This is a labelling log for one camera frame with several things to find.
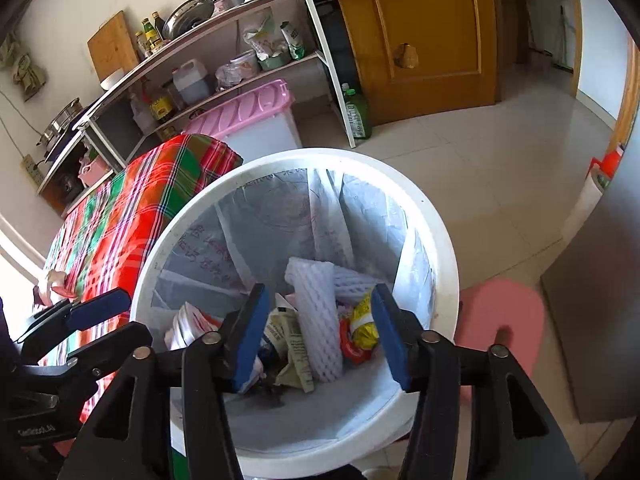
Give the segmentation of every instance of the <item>doorknob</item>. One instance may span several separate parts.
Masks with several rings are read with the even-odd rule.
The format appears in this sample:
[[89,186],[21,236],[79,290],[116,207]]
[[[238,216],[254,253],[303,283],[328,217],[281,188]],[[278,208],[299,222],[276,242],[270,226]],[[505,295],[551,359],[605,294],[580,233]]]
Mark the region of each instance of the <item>doorknob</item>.
[[400,68],[415,68],[420,61],[418,60],[418,51],[414,46],[408,43],[398,45],[394,52],[394,63]]

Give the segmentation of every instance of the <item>power strip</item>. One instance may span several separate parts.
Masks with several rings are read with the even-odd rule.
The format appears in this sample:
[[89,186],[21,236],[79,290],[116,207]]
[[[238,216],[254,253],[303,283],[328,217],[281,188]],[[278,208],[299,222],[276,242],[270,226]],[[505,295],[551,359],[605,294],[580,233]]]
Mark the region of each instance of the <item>power strip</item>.
[[29,174],[29,176],[31,177],[31,180],[33,180],[36,183],[36,186],[40,186],[40,184],[42,184],[42,181],[44,180],[44,176],[42,172],[39,170],[39,168],[36,166],[36,163],[33,160],[33,157],[31,155],[27,154],[23,158],[20,165]]

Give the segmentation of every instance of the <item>metal pot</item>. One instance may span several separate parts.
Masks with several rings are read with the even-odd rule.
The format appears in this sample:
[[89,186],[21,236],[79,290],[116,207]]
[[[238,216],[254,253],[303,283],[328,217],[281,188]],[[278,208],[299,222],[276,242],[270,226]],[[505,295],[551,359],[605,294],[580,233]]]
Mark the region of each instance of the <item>metal pot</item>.
[[71,123],[71,121],[78,116],[80,112],[82,112],[83,108],[80,104],[80,98],[76,97],[73,101],[71,101],[67,106],[62,108],[62,111],[56,115],[56,118],[53,119],[49,126],[40,134],[40,140],[36,144],[39,146],[41,144],[53,144],[54,140],[62,134],[67,126]]
[[215,8],[213,0],[188,0],[174,10],[166,20],[162,29],[162,36],[168,40],[175,40],[193,27],[207,21]]

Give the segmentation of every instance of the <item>cutting board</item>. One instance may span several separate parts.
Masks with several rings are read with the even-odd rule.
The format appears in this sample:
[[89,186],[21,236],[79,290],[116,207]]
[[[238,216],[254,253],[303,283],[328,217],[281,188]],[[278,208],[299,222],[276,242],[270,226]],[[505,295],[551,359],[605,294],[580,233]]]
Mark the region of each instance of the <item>cutting board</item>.
[[87,42],[98,80],[104,81],[117,69],[130,72],[138,65],[136,49],[121,10],[106,22]]

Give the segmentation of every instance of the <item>pink storage box lid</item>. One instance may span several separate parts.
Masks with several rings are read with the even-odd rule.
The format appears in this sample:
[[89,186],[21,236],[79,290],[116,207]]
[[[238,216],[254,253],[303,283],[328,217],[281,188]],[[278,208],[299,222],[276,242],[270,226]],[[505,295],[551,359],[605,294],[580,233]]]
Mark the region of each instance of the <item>pink storage box lid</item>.
[[287,82],[276,79],[203,113],[182,132],[223,140],[233,132],[287,110],[292,103],[293,95]]

